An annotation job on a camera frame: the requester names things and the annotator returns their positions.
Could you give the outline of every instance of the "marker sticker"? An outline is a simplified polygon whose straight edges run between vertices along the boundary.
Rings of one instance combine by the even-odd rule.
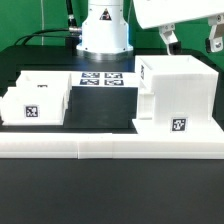
[[[99,79],[81,79],[80,85],[85,86],[98,86],[100,84]]]
[[[124,81],[123,80],[105,80],[105,86],[123,86]]]
[[[122,79],[122,73],[105,73],[106,79]]]
[[[145,67],[142,65],[141,66],[141,78],[144,80],[144,76],[145,76]]]
[[[171,131],[185,132],[187,130],[187,118],[172,118]]]
[[[111,21],[111,16],[110,13],[108,12],[107,8],[104,10],[103,14],[100,17],[100,20],[105,20],[105,21]]]
[[[100,78],[100,73],[96,73],[96,72],[83,72],[82,73],[82,78]]]
[[[47,88],[48,85],[37,85],[38,88]]]
[[[38,118],[39,117],[39,106],[29,105],[25,106],[25,117],[26,118]]]

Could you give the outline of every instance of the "white plastic box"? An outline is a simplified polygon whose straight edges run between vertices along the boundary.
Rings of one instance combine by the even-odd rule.
[[[192,56],[136,56],[135,72],[140,77],[136,121],[171,132],[214,123],[218,72],[209,66]]]
[[[9,87],[1,102],[3,125],[61,125],[64,92]]]
[[[0,110],[3,125],[62,125],[72,88],[66,72],[22,71]]]
[[[21,71],[21,75],[16,81],[16,86],[22,88],[62,89],[65,93],[65,106],[67,108],[72,81],[68,72],[24,70]]]

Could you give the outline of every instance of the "black cable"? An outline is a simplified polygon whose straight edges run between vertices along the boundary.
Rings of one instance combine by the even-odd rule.
[[[68,26],[77,26],[76,19],[74,17],[72,1],[66,0],[67,12],[68,12]]]
[[[25,37],[22,37],[21,39],[24,39],[24,38],[25,38],[25,40],[22,42],[22,45],[26,45],[26,43],[27,43],[30,39],[32,39],[33,37],[35,37],[35,36],[37,36],[37,35],[40,36],[40,34],[44,34],[44,33],[53,33],[53,32],[65,32],[65,31],[69,31],[69,29],[68,29],[68,28],[60,28],[60,29],[40,30],[40,31],[37,31],[37,32],[35,32],[35,33],[31,34],[31,35],[28,35],[26,38],[25,38]]]
[[[55,36],[55,35],[41,35],[41,34],[32,34],[32,35],[26,35],[26,36],[23,36],[23,37],[20,37],[15,43],[14,45],[17,45],[19,43],[19,41],[21,41],[22,39],[25,39],[27,37],[53,37],[53,38],[66,38],[66,37],[69,37],[69,36]]]

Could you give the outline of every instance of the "black table surface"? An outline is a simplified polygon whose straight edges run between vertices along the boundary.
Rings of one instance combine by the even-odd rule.
[[[10,47],[1,93],[21,69],[133,71],[133,58],[104,65],[63,47]],[[223,160],[0,159],[0,192],[1,224],[224,223]]]

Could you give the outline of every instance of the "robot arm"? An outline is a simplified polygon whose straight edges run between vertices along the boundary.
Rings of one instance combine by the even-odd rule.
[[[77,53],[96,60],[131,56],[123,0],[88,0],[88,17],[82,24],[82,43]]]
[[[223,0],[134,0],[134,6],[138,23],[143,29],[159,27],[168,54],[178,54],[181,50],[181,44],[174,34],[175,23],[200,18],[208,18],[212,26],[206,41],[207,51],[218,52],[223,49]]]

